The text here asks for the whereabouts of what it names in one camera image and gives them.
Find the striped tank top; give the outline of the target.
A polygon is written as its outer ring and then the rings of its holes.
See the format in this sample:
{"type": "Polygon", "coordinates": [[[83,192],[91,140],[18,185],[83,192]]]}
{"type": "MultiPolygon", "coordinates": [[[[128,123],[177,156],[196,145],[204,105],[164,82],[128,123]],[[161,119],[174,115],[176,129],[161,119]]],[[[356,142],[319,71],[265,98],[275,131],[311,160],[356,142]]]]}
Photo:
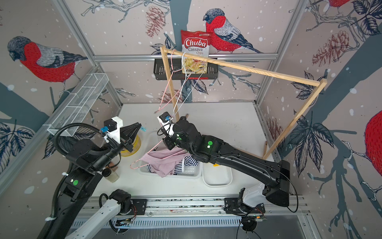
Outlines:
{"type": "Polygon", "coordinates": [[[150,164],[146,166],[148,172],[156,173],[161,177],[169,176],[169,175],[181,175],[186,174],[187,170],[194,170],[197,166],[199,166],[199,162],[193,159],[191,156],[185,156],[184,159],[177,162],[176,164],[166,164],[161,166],[159,169],[153,168],[150,164]]]}

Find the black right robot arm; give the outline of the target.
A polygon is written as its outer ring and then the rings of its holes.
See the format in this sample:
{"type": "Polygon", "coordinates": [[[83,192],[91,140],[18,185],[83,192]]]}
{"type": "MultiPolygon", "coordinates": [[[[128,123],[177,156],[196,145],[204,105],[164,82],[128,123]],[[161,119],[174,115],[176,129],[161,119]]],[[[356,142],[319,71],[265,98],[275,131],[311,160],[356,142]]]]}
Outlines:
{"type": "Polygon", "coordinates": [[[289,206],[290,164],[266,161],[250,155],[223,140],[202,135],[194,124],[181,117],[173,122],[171,116],[158,117],[164,144],[169,150],[178,147],[187,151],[193,159],[203,163],[218,164],[235,169],[259,181],[251,188],[241,189],[238,204],[254,208],[268,201],[276,206],[289,206]]]}

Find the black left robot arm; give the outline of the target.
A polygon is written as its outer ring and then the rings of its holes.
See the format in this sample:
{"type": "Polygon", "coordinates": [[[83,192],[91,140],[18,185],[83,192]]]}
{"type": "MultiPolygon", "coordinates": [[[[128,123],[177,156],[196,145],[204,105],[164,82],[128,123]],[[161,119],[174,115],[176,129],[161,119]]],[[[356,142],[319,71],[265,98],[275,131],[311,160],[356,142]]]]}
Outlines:
{"type": "Polygon", "coordinates": [[[61,127],[53,136],[53,147],[69,162],[68,171],[55,189],[51,215],[41,230],[40,239],[90,239],[97,234],[102,225],[110,222],[119,213],[127,214],[132,210],[129,193],[117,189],[85,224],[77,231],[68,234],[82,207],[92,196],[97,185],[105,177],[105,170],[111,170],[110,163],[123,150],[133,151],[133,142],[141,124],[120,127],[117,117],[106,120],[104,127],[98,129],[86,123],[70,123],[61,127]],[[75,139],[64,148],[62,133],[71,128],[88,129],[104,138],[105,144],[98,146],[91,139],[75,139]]]}

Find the pink tank top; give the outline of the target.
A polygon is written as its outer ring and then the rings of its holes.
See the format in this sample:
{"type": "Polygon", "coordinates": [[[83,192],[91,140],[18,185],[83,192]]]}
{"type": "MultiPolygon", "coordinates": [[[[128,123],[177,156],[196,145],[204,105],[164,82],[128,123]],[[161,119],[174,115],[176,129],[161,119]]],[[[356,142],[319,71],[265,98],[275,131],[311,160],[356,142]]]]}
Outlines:
{"type": "Polygon", "coordinates": [[[190,156],[183,149],[158,149],[144,154],[140,160],[150,173],[156,173],[160,177],[166,177],[183,172],[184,159],[190,156]]]}

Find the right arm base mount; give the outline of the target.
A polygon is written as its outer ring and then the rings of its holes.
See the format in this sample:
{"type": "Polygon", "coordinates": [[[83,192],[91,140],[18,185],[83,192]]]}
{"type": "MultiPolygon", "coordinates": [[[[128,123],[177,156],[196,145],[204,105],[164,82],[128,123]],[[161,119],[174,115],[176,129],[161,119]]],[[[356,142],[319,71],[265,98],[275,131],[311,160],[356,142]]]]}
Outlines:
{"type": "Polygon", "coordinates": [[[239,203],[238,198],[224,198],[224,211],[226,214],[233,214],[236,216],[248,216],[251,214],[265,214],[264,204],[259,204],[251,208],[244,203],[239,203]]]}

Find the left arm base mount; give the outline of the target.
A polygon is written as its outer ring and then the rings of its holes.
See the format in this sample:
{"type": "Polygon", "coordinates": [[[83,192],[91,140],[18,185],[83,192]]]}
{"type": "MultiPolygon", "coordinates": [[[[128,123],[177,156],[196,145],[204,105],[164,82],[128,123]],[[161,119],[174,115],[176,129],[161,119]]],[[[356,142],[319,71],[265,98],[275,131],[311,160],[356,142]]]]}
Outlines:
{"type": "Polygon", "coordinates": [[[147,199],[125,199],[121,202],[117,216],[142,216],[145,214],[147,199]]]}

